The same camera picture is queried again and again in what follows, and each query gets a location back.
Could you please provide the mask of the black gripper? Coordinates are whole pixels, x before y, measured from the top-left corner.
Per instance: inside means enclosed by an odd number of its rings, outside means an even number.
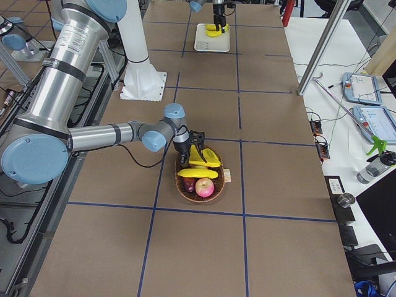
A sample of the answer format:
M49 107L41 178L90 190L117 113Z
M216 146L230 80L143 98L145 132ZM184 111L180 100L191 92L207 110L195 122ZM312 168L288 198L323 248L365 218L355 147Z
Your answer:
M179 153L179 164L188 164L190 149L194 145L200 158L207 163L204 157L203 149L205 142L205 132L193 131L186 129L183 134L178 134L173 138L173 144Z
M218 30L218 26L220 26L221 32L226 33L226 17L225 17L225 15L214 14L213 22L214 22L215 30Z

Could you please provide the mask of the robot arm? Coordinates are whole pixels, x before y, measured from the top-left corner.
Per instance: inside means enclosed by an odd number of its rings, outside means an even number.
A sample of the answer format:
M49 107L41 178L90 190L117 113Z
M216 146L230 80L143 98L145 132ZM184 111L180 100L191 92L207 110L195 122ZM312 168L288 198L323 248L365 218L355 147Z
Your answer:
M71 114L95 91L85 88L97 51L118 27L126 54L123 100L158 101L166 74L149 60L137 1L63 1L61 31L43 61L41 77L27 110L17 115L1 145L1 171L20 184L36 185L57 178L74 152L140 141L151 152L173 145L187 167L191 150L204 148L204 135L187 127L184 108L166 105L155 124L129 121L104 126L72 127Z
M199 12L207 3L205 0L190 0L189 7L193 12ZM213 10L213 24L216 32L225 33L226 29L226 15L225 15L225 1L212 1Z

